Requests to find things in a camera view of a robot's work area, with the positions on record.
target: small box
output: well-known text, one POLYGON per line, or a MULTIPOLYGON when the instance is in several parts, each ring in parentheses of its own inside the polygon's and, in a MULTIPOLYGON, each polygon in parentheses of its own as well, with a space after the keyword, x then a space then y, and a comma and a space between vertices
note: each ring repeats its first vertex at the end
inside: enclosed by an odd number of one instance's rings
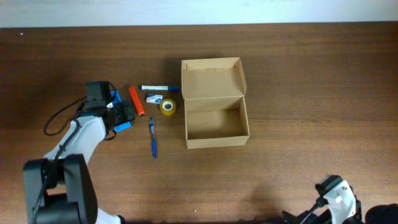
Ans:
POLYGON ((147 96, 147 103, 156 103, 156 104, 160 104, 163 100, 163 96, 162 95, 156 95, 156 94, 148 94, 147 96))
POLYGON ((187 148, 242 146, 249 139, 240 58, 182 61, 187 148))

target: brown box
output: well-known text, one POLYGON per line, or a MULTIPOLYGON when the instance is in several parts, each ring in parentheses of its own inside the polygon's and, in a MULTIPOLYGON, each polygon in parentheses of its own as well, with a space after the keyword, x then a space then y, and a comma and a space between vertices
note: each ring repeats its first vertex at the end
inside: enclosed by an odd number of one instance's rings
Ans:
POLYGON ((250 133, 241 59, 183 60, 181 73, 187 148, 245 145, 250 133))

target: yellow tape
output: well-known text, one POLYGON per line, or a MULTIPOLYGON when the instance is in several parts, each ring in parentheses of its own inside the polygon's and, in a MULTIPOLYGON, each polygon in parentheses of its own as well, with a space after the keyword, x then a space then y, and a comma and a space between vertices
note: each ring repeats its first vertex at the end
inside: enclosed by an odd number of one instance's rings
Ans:
POLYGON ((160 111, 164 115, 173 115, 175 113, 176 108, 177 108, 177 105, 175 104, 174 100, 171 100, 171 99, 164 99, 160 103, 160 111))

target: pen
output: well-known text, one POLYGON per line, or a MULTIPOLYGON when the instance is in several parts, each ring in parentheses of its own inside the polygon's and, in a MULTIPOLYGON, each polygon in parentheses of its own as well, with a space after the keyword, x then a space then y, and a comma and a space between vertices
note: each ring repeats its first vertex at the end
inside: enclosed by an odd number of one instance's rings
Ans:
POLYGON ((141 85, 139 86, 141 90, 168 90, 168 91, 179 91, 179 86, 147 86, 141 85))
POLYGON ((152 155, 154 156, 154 159, 156 159, 155 124, 153 118, 150 118, 149 120, 149 131, 152 139, 152 155))

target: white wall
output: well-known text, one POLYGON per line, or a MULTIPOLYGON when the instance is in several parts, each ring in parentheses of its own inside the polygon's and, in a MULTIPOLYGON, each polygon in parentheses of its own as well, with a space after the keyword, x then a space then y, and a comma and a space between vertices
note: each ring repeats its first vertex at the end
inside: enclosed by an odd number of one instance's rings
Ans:
POLYGON ((398 0, 0 0, 0 27, 398 21, 398 0))

